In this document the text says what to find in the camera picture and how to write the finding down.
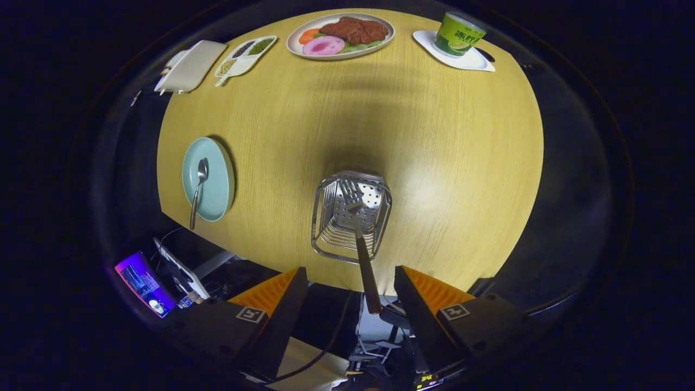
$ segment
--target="cooked meat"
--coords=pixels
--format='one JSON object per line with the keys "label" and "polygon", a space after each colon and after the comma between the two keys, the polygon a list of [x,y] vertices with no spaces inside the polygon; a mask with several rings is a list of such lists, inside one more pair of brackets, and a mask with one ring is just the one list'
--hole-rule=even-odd
{"label": "cooked meat", "polygon": [[337,23],[321,27],[320,32],[347,40],[352,45],[383,40],[389,30],[383,24],[344,16]]}

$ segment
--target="wooden table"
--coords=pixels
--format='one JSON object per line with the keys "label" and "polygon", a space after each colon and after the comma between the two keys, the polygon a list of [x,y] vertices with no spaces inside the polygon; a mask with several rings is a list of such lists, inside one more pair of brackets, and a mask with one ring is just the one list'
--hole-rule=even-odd
{"label": "wooden table", "polygon": [[[441,64],[412,37],[439,22],[386,10],[393,41],[344,61],[311,61],[287,50],[301,24],[341,11],[285,19],[229,42],[200,87],[172,97],[162,123],[157,179],[165,214],[188,227],[181,185],[186,148],[215,136],[231,153],[236,196],[218,222],[196,233],[277,271],[305,266],[309,280],[362,290],[359,267],[316,254],[311,214],[322,179],[353,169],[384,176],[393,211],[373,268],[393,294],[394,266],[407,265],[460,289],[504,264],[528,220],[543,161],[533,90],[507,52],[481,41],[496,72]],[[239,43],[278,42],[247,74],[215,87],[214,70]]]}

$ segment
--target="wooden handle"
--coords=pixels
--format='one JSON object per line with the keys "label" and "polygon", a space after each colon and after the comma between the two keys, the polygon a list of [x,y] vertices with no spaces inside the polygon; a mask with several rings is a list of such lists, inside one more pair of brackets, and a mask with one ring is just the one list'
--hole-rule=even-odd
{"label": "wooden handle", "polygon": [[357,239],[357,256],[359,258],[359,271],[362,274],[364,296],[367,300],[367,309],[370,314],[380,314],[382,302],[379,300],[379,291],[377,290],[377,282],[374,280],[372,262],[369,262],[367,243],[363,237]]}

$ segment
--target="pink food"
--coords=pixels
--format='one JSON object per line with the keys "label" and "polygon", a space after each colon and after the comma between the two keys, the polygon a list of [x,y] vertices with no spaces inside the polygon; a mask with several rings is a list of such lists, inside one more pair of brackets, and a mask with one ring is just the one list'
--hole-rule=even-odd
{"label": "pink food", "polygon": [[342,38],[324,35],[310,40],[302,49],[307,56],[331,56],[345,49],[345,41]]}

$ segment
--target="carrot slice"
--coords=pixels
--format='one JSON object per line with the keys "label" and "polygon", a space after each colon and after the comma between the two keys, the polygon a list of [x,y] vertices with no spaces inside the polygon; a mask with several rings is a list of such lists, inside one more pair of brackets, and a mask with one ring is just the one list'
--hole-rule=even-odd
{"label": "carrot slice", "polygon": [[309,29],[302,33],[300,37],[300,44],[306,45],[310,40],[313,39],[314,34],[318,34],[320,29]]}

